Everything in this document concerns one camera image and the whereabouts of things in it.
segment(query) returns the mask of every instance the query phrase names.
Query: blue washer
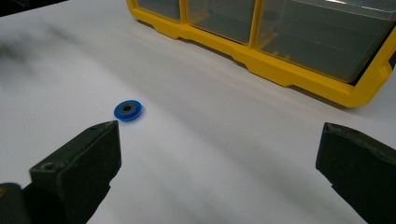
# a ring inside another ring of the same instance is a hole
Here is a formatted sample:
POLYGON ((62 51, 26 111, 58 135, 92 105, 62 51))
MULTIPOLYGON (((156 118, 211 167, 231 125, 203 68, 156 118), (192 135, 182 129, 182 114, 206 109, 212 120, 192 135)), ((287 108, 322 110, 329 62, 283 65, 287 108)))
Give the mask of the blue washer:
POLYGON ((139 117, 143 106, 136 100, 124 101, 114 109, 114 116, 122 121, 133 120, 139 117))

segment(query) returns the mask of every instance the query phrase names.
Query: rubber washer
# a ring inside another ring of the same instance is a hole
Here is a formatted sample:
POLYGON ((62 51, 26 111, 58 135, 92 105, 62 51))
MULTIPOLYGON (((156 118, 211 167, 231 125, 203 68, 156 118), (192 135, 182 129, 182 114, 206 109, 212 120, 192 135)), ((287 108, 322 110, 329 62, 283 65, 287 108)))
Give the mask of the rubber washer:
POLYGON ((139 117, 143 106, 136 100, 124 101, 114 109, 114 116, 122 121, 133 120, 139 117))

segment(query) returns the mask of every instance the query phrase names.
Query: plastic organizer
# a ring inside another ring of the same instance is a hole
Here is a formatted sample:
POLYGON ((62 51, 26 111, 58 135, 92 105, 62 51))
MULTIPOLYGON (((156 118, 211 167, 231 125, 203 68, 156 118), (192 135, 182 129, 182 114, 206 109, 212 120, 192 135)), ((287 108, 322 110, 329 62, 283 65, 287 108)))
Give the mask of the plastic organizer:
POLYGON ((366 105, 396 51, 396 0, 127 0, 138 20, 232 56, 260 77, 366 105))

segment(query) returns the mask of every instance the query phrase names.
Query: white table surface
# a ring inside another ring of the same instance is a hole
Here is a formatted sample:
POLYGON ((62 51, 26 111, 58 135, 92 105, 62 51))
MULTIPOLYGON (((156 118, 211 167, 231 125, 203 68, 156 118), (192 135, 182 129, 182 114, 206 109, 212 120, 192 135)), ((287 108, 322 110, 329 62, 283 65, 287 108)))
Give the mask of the white table surface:
POLYGON ((323 123, 396 147, 396 77, 345 109, 137 22, 124 1, 0 18, 0 183, 128 99, 122 167, 89 223, 364 223, 315 168, 323 123))

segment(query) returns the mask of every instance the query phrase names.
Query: yellow plastic frame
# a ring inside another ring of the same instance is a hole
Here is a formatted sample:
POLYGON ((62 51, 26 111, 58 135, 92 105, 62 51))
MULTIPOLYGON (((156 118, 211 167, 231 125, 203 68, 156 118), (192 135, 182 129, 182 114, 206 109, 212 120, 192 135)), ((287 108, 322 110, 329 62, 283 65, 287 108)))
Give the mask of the yellow plastic frame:
POLYGON ((180 22, 170 21, 160 15, 147 12, 139 8, 135 0, 126 0, 126 2, 135 18, 152 25, 161 34, 174 39, 193 40, 232 56, 236 61, 243 63, 251 73, 278 85, 297 86, 346 107, 368 104, 392 72, 389 58, 396 50, 396 27, 366 68, 359 82, 352 86, 254 49, 262 0, 256 0, 247 45, 238 44, 189 25, 186 0, 179 0, 180 22))

